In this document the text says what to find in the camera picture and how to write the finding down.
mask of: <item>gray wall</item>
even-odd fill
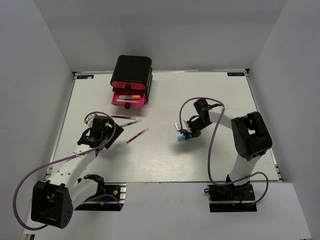
[[[72,71],[250,68],[287,0],[35,0]]]
[[[250,87],[292,182],[312,239],[320,240],[320,2],[288,0],[250,74]]]
[[[72,87],[72,72],[32,0],[0,1],[0,239],[20,239],[14,190],[29,171],[47,163]],[[23,220],[33,185],[18,195]]]

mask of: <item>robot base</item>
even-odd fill
[[[255,193],[252,185],[235,189],[233,185],[209,185],[204,192],[209,194],[209,207],[211,213],[225,212],[256,212]]]

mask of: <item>black label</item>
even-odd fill
[[[78,75],[76,79],[93,79],[94,75]]]
[[[243,72],[227,72],[229,77],[243,77],[245,74]]]

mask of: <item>blue eraser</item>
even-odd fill
[[[178,140],[178,142],[181,142],[181,141],[186,140],[186,136],[185,135],[180,135],[176,139]]]

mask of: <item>marker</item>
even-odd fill
[[[120,95],[119,99],[140,99],[140,95]]]
[[[139,132],[137,135],[135,135],[134,137],[130,138],[128,141],[126,141],[126,143],[130,143],[132,142],[133,140],[135,140],[137,137],[139,137],[141,134],[144,134],[146,131],[148,131],[149,128],[146,127],[145,129],[143,129],[141,132]]]
[[[126,123],[126,124],[123,124],[123,125],[121,125],[120,127],[126,127],[126,126],[130,126],[130,125],[132,125],[132,124],[137,124],[137,123],[140,123],[140,122],[142,122],[142,120],[141,119],[138,119],[137,121],[132,121],[132,122],[128,122],[128,123]]]
[[[111,115],[114,119],[130,119],[130,120],[136,120],[135,116],[117,116],[117,115]]]
[[[140,102],[138,101],[130,101],[130,100],[123,100],[123,99],[117,99],[117,102],[126,102],[126,103],[135,103],[135,104],[139,104]]]

